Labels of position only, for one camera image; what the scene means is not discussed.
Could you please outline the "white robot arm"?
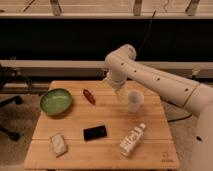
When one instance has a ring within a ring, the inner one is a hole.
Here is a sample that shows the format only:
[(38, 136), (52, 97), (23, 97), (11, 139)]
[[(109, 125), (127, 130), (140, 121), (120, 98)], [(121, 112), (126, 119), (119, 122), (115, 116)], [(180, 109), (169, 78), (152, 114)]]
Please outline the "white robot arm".
[(213, 87), (139, 64), (135, 59), (136, 50), (130, 44), (110, 52), (105, 57), (106, 82), (119, 91), (130, 78), (197, 116), (190, 171), (213, 171)]

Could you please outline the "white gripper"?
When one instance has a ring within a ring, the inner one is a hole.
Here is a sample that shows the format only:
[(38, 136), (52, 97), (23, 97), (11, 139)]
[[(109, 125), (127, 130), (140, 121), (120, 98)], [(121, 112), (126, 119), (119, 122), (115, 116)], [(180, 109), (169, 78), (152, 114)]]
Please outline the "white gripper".
[(111, 86), (112, 88), (115, 89), (115, 94), (116, 97), (119, 101), (123, 101), (123, 91), (122, 91), (122, 86), (125, 84), (124, 80), (121, 81), (115, 81), (111, 77), (106, 76), (104, 78), (104, 81)]

